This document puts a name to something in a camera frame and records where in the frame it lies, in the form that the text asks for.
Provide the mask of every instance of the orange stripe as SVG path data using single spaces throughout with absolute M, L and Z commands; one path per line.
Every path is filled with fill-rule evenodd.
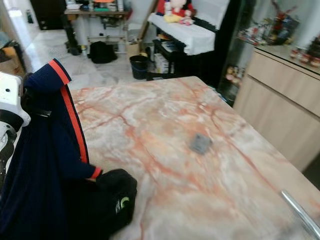
M 64 85 L 68 84 L 69 78 L 65 74 L 65 72 L 61 69 L 61 67 L 54 61 L 50 61 L 49 65 L 55 70 L 55 72 L 59 75 Z
M 69 113 L 69 116 L 70 116 L 70 119 L 71 119 L 71 122 L 72 122 L 72 126 L 73 126 L 73 129 L 74 129 L 74 132 L 75 132 L 76 140 L 77 140 L 77 142 L 79 144 L 81 161 L 84 162 L 84 163 L 87 163 L 88 159 L 87 159 L 85 142 L 84 142 L 84 139 L 83 139 L 83 136 L 82 136 L 82 133 L 81 133 L 81 129 L 80 129 L 80 126 L 79 126 L 79 123 L 78 123 L 78 119 L 76 117 L 76 114 L 75 114 L 73 105 L 71 103 L 69 94 L 68 94 L 67 89 L 66 89 L 65 86 L 63 86 L 60 89 L 60 91 L 61 91 L 64 103 L 66 105 L 66 109 L 68 110 L 68 113 Z
M 100 173 L 101 173 L 101 168 L 96 167 L 95 170 L 94 170 L 94 173 L 91 176 L 91 178 L 92 179 L 96 179 L 99 176 Z

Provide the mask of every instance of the floor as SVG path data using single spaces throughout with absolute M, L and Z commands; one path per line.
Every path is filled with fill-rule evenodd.
M 28 72 L 35 72 L 56 58 L 71 76 L 69 87 L 72 90 L 141 82 L 133 78 L 126 54 L 118 54 L 118 59 L 111 63 L 94 64 L 83 55 L 67 53 L 67 35 L 64 30 L 40 31 L 36 23 L 27 23 L 18 8 L 10 9 L 9 15 L 24 49 Z

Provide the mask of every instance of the marble tabletop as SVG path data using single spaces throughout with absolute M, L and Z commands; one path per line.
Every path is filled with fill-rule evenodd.
M 320 192 L 196 77 L 72 93 L 89 158 L 138 181 L 132 223 L 114 240 L 309 239 L 280 197 L 315 219 Z M 204 155 L 189 146 L 211 138 Z

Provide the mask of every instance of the white cloth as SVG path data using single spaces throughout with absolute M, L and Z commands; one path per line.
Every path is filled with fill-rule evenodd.
M 167 23 L 163 16 L 152 13 L 149 22 L 184 43 L 187 55 L 198 55 L 215 50 L 216 34 L 197 25 L 186 26 L 180 23 Z

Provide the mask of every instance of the black bag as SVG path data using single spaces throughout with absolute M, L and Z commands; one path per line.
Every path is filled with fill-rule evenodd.
M 107 64 L 116 60 L 118 57 L 112 45 L 97 41 L 90 45 L 90 58 L 95 64 Z
M 106 240 L 133 219 L 137 180 L 123 169 L 64 187 L 70 240 Z

